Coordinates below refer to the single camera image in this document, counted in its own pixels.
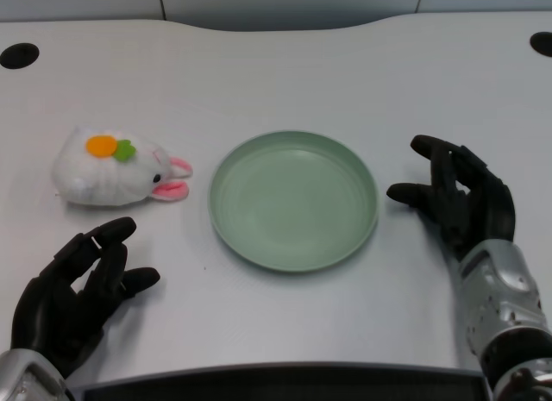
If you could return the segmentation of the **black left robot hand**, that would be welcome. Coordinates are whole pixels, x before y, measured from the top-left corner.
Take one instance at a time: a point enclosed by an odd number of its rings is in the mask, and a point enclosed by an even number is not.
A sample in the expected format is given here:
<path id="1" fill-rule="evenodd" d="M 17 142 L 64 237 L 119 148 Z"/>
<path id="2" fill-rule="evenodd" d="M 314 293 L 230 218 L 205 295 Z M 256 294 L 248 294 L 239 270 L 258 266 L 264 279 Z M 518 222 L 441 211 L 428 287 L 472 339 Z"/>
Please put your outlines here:
<path id="1" fill-rule="evenodd" d="M 75 235 L 31 279 L 15 310 L 10 346 L 44 356 L 65 378 L 80 368 L 118 308 L 160 280 L 152 267 L 127 269 L 125 240 L 135 221 L 121 217 Z"/>

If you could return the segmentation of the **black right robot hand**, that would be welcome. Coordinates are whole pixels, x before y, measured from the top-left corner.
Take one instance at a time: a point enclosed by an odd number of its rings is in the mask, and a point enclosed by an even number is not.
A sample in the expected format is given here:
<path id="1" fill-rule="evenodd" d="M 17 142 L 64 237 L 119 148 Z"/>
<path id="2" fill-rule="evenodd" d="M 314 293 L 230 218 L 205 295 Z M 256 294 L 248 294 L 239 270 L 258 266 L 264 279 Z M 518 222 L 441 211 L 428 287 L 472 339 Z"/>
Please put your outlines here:
<path id="1" fill-rule="evenodd" d="M 430 185 L 399 183 L 386 195 L 429 218 L 448 251 L 462 260 L 486 240 L 513 241 L 516 212 L 510 189 L 465 146 L 417 135 L 411 148 L 430 161 Z"/>

